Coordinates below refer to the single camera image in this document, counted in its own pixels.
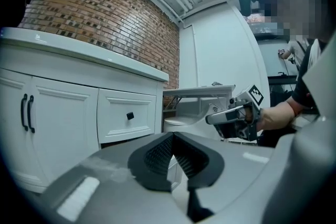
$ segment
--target white countertop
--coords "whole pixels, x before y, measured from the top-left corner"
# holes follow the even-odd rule
[[[186,89],[173,89],[164,90],[163,96],[177,96],[183,98],[192,97],[226,97],[228,94],[232,94],[235,85],[223,85],[223,86],[206,86],[197,88],[186,88]]]
[[[95,62],[157,81],[168,81],[169,75],[116,52],[73,38],[41,31],[6,27],[1,30],[1,42],[9,45],[50,51],[56,54]]]

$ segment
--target toilet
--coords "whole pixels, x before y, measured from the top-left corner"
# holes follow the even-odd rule
[[[163,132],[186,132],[220,141],[215,127],[205,122],[206,116],[219,111],[220,108],[210,103],[199,115],[167,118],[163,123]]]

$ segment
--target white cabinet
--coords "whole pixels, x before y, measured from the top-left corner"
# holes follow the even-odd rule
[[[28,129],[30,85],[31,76],[0,69],[1,150],[12,176],[27,189],[40,192],[47,185],[47,179],[36,157],[34,134]],[[26,129],[22,125],[21,104]]]
[[[155,103],[154,95],[99,89],[99,142],[115,142],[153,134]]]
[[[169,163],[167,174],[167,180],[172,183],[172,190],[174,190],[181,183],[182,173],[182,168],[178,164],[175,156],[173,156]]]
[[[96,88],[0,69],[2,146],[19,184],[41,192],[99,149],[97,99]]]
[[[0,141],[13,176],[23,188],[42,192],[101,143],[161,133],[167,80],[166,73],[82,41],[6,29],[0,37]],[[27,128],[20,109],[25,94]]]
[[[49,182],[99,149],[98,89],[33,77],[33,139]]]

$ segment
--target brick wall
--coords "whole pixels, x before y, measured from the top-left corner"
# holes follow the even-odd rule
[[[19,27],[89,42],[169,74],[178,88],[179,29],[150,0],[32,0]]]

